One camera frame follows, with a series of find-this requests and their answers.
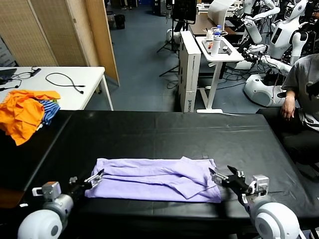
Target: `pile of clothes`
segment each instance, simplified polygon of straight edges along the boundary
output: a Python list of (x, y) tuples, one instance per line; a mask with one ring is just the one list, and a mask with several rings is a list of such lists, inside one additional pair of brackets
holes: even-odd
[(8, 93), (0, 104), (0, 129), (10, 135), (16, 145), (27, 142), (42, 125), (49, 125), (59, 111), (55, 91), (16, 90)]

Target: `laptop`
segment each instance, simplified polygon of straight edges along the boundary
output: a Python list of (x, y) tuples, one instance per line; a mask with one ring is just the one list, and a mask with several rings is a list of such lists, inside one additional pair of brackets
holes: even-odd
[(16, 68), (0, 71), (0, 85), (4, 85), (8, 80), (12, 79), (15, 72)]

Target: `cup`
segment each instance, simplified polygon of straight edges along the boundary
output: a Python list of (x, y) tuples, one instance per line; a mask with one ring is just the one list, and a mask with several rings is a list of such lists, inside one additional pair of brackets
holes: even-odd
[(213, 32), (213, 30), (208, 30), (207, 32), (206, 32), (206, 40), (207, 41), (212, 41), (212, 40), (214, 40), (214, 32)]

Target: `person's hand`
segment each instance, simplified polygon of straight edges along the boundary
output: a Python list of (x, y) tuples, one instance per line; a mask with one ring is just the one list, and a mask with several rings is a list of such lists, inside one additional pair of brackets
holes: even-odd
[(285, 102), (281, 108), (281, 115), (285, 120), (290, 120), (290, 118), (294, 118), (295, 113), (295, 97), (287, 96)]

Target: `gray t-shirt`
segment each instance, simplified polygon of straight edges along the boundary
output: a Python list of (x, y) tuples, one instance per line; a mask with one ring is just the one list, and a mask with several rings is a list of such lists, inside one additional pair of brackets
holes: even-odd
[(283, 90), (294, 90), (299, 93), (299, 116), (304, 125), (319, 131), (319, 96), (309, 99), (306, 85), (319, 81), (319, 54), (309, 55), (299, 59), (286, 80)]

